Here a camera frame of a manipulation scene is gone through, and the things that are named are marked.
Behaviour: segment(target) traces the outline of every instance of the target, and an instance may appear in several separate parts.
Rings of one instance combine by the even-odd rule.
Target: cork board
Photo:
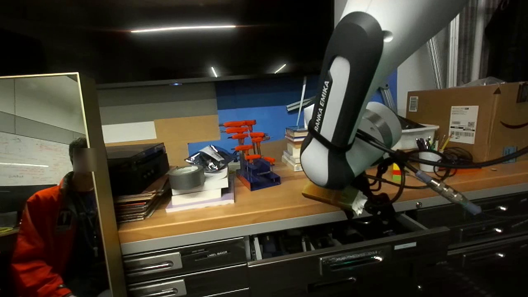
[[[156,139],[107,143],[106,146],[163,142],[169,165],[184,166],[188,143],[220,139],[218,115],[157,119],[154,126]]]

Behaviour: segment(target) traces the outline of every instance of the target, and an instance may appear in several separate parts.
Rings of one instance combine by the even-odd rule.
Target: white box
[[[424,128],[405,129],[402,130],[400,141],[392,147],[393,150],[417,150],[416,138],[427,139],[429,136],[433,138],[435,131],[440,128],[436,125],[420,124]]]

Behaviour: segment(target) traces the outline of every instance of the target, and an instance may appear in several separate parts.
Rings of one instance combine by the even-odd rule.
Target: amazon logo
[[[507,124],[507,123],[501,121],[501,124],[504,127],[508,128],[508,129],[520,129],[520,128],[524,128],[524,127],[528,126],[528,122],[526,122],[524,124],[521,124],[521,125],[510,125],[510,124]]]

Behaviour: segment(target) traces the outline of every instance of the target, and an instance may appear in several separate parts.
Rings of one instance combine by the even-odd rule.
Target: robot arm
[[[466,3],[348,0],[326,48],[317,102],[301,148],[303,170],[312,182],[343,189],[383,155],[355,138],[358,128],[387,147],[398,142],[401,126],[396,115],[369,100],[387,76]]]

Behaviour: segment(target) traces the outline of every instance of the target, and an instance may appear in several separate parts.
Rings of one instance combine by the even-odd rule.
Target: wooden countertop
[[[150,218],[121,225],[119,239],[123,244],[340,210],[335,206],[303,197],[301,192],[308,182],[304,172],[292,172],[282,164],[275,167],[275,172],[281,176],[281,185],[253,192],[235,179],[235,204],[232,205],[166,213],[166,204],[162,204]],[[370,169],[367,172],[374,174],[375,170]],[[389,169],[385,178],[391,180],[390,176],[391,170]],[[526,183],[528,182],[528,161],[499,164],[479,170],[459,171],[446,182],[460,192]],[[407,176],[406,184],[423,185],[409,176]],[[384,184],[382,187],[382,191],[389,196],[394,195],[397,189],[398,187],[389,184]],[[399,201],[434,196],[437,194],[429,189],[405,189]]]

